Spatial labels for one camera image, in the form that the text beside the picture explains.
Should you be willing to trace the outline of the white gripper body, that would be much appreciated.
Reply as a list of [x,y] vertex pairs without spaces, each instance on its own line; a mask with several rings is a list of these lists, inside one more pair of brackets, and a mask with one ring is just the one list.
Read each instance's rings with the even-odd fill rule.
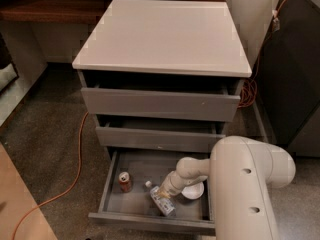
[[171,197],[174,197],[180,194],[188,184],[188,179],[182,178],[176,171],[171,171],[159,189],[166,191]]

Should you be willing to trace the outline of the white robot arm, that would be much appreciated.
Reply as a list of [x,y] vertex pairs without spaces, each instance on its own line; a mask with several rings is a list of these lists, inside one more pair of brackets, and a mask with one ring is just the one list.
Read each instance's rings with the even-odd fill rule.
[[171,198],[207,180],[216,240],[280,240],[268,189],[287,186],[295,173],[295,162],[284,149],[229,136],[214,145],[208,159],[180,159],[158,193]]

